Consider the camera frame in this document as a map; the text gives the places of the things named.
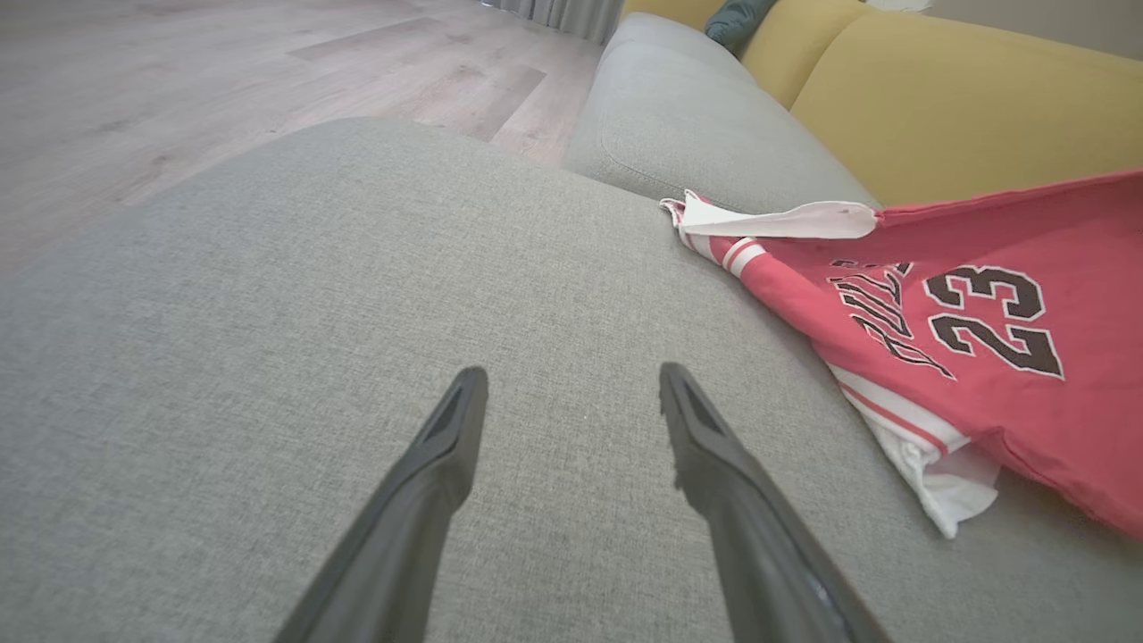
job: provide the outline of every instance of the gray sofa seat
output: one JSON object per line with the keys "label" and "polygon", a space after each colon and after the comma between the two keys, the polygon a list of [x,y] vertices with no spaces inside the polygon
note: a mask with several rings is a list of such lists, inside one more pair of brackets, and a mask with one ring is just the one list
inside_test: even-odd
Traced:
{"label": "gray sofa seat", "polygon": [[944,541],[806,343],[653,200],[433,128],[322,124],[102,222],[0,281],[0,347],[11,641],[271,640],[470,364],[491,394],[427,641],[728,641],[662,361],[896,641],[1138,632],[1138,549],[1046,490],[1002,481]]}
{"label": "gray sofa seat", "polygon": [[689,187],[748,212],[828,199],[874,204],[725,49],[646,14],[624,19],[608,46],[563,167],[655,199]]}

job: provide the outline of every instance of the wall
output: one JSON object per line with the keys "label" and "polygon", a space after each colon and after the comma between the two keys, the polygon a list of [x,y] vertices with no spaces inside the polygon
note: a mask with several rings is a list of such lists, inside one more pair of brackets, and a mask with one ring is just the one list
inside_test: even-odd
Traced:
{"label": "wall", "polygon": [[1143,0],[933,0],[930,16],[1143,61]]}

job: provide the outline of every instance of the light wood floor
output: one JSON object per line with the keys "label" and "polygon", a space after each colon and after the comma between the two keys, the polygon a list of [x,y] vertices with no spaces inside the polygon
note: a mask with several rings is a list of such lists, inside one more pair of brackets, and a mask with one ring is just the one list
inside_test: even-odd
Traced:
{"label": "light wood floor", "polygon": [[413,119],[557,164],[601,53],[477,0],[0,0],[0,275],[343,116]]}

